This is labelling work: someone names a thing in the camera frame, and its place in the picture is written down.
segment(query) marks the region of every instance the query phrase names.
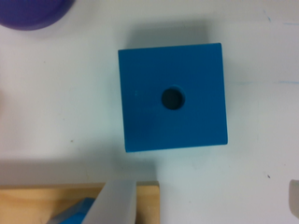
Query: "dark spot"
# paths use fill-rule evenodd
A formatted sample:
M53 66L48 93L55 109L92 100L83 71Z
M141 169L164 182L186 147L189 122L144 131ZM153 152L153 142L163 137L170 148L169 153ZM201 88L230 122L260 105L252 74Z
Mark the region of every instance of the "dark spot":
M162 94L162 104L171 110L180 109L185 103L183 93L177 88L170 88Z

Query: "hole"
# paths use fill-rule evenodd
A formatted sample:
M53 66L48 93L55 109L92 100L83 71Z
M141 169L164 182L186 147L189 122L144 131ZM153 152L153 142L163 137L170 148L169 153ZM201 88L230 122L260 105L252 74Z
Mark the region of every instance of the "hole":
M170 88L162 94L162 104L168 109L180 109L184 103L184 95L176 88Z

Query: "purple lid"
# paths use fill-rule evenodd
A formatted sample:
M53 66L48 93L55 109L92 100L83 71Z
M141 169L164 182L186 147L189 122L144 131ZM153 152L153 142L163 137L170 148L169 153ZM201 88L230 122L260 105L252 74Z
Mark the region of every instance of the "purple lid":
M58 21L75 0L0 0L0 24L16 30L37 30Z

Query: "wooden block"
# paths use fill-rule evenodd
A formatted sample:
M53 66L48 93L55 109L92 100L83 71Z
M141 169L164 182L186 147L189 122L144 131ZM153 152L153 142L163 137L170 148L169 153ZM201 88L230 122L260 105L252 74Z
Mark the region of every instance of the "wooden block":
M80 200L96 198L103 184L0 188L0 224L46 224ZM136 224L160 223L160 189L137 186Z

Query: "blue piece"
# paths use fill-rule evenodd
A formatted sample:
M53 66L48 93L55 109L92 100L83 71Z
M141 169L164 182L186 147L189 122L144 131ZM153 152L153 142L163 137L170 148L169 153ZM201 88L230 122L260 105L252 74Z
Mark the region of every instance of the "blue piece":
M221 44L119 50L119 63L127 152L227 144Z
M86 198L53 217L47 224L81 224L93 203L94 199Z
M58 21L75 0L0 0L0 24L16 30L36 30Z

